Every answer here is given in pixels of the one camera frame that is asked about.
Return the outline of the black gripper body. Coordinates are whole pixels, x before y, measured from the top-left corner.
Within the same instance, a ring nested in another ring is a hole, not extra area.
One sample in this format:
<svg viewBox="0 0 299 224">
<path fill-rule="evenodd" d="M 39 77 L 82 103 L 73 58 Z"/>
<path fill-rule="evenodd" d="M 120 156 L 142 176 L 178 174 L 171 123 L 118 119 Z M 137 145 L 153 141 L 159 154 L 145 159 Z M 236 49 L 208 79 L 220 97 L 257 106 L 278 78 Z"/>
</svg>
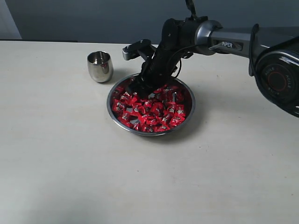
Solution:
<svg viewBox="0 0 299 224">
<path fill-rule="evenodd" d="M 156 90 L 164 86 L 171 78 L 176 65 L 184 56 L 183 50 L 167 49 L 159 44 L 154 56 L 142 66 L 138 75 L 138 90 Z"/>
</svg>

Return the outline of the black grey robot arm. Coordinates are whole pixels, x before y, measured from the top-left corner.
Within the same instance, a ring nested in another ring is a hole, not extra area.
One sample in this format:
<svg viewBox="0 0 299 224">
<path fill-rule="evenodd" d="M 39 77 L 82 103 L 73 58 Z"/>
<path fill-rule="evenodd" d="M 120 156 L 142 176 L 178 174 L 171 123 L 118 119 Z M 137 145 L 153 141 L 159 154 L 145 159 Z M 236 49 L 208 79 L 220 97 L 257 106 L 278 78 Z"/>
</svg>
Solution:
<svg viewBox="0 0 299 224">
<path fill-rule="evenodd" d="M 129 93 L 151 94 L 165 85 L 183 58 L 193 54 L 232 54 L 249 60 L 249 75 L 261 94 L 286 113 L 299 115 L 299 29 L 224 28 L 207 17 L 168 19 L 157 48 L 136 42 L 124 48 L 126 60 L 143 57 Z"/>
</svg>

